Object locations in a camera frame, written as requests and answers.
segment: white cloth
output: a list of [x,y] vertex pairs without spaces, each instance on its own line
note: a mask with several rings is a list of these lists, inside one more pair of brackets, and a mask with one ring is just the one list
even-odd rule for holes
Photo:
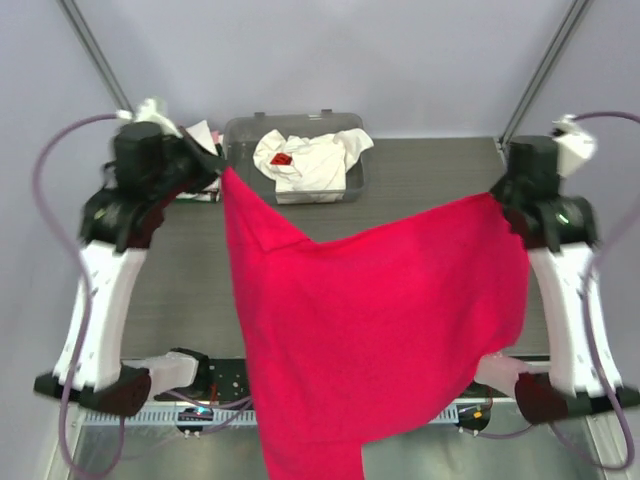
[[[187,128],[189,135],[198,142],[198,144],[213,155],[218,155],[215,142],[213,141],[213,134],[209,128],[209,123],[206,120],[202,120],[199,123]],[[223,135],[219,135],[219,142],[222,143]],[[198,202],[217,202],[220,200],[220,178],[214,180],[214,182],[198,193],[180,193],[176,197],[177,200],[191,200]]]
[[[342,199],[347,172],[371,147],[373,140],[360,128],[312,139],[290,136],[286,140],[278,130],[272,130],[258,143],[253,161],[276,182],[278,203],[327,203]],[[272,165],[278,153],[289,155],[291,164]]]

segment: gray table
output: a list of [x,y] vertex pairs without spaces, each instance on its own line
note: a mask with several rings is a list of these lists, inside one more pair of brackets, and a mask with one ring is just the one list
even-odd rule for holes
[[[313,239],[334,240],[486,191],[502,172],[489,138],[377,140],[367,167],[370,187],[357,202],[281,212]],[[178,346],[243,356],[229,279],[222,205],[172,205],[138,277],[123,357]],[[531,285],[525,330],[512,353],[548,353],[540,294]]]

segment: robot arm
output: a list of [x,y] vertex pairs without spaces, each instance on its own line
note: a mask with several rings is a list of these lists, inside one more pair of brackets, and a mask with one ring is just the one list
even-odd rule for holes
[[[522,237],[538,279],[549,335],[551,368],[492,355],[480,361],[476,381],[515,398],[532,424],[612,410],[589,349],[582,310],[583,275],[597,233],[589,202],[560,195],[561,179],[595,152],[595,141],[571,117],[552,137],[519,137],[510,145],[506,174],[491,193],[512,231]],[[593,334],[604,375],[623,407],[640,405],[614,363],[600,305],[599,278],[590,280]]]
[[[223,159],[201,149],[184,129],[164,116],[155,100],[145,101],[113,139],[115,160],[105,166],[105,184],[85,204],[80,236],[91,277],[92,315],[71,400],[85,408],[133,416],[159,393],[183,389],[198,395],[210,386],[209,359],[174,349],[161,357],[127,361],[120,351],[131,293],[164,208],[182,192],[198,191],[222,172]],[[71,326],[52,372],[34,390],[60,398],[69,376],[84,311],[80,282]]]

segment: clear plastic container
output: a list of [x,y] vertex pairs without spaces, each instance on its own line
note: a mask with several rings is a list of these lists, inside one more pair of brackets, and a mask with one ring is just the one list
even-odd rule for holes
[[347,188],[340,191],[307,191],[277,193],[275,182],[267,178],[253,163],[258,142],[271,130],[278,130],[285,138],[289,135],[317,137],[342,130],[362,128],[362,119],[353,113],[333,113],[323,110],[317,115],[265,115],[235,118],[227,123],[223,147],[227,160],[240,178],[260,197],[271,204],[317,203],[318,199],[332,202],[352,202],[364,191],[367,181],[366,163],[371,149],[365,150],[359,161],[347,172]]

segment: red towel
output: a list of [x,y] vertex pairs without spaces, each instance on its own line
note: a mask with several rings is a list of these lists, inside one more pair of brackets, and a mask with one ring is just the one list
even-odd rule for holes
[[223,175],[271,480],[361,480],[364,443],[426,425],[522,329],[529,262],[481,194],[317,243]]

